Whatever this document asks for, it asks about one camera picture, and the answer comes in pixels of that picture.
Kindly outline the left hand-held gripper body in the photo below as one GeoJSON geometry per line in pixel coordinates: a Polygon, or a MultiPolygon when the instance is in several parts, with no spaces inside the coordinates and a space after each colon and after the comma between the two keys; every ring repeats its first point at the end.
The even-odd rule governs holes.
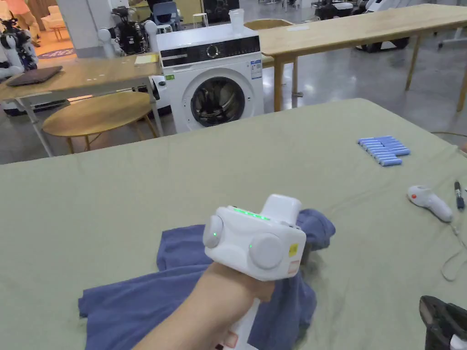
{"type": "Polygon", "coordinates": [[[306,234],[296,225],[302,203],[272,194],[261,213],[219,207],[203,232],[205,254],[214,262],[259,281],[297,275],[306,234]]]}

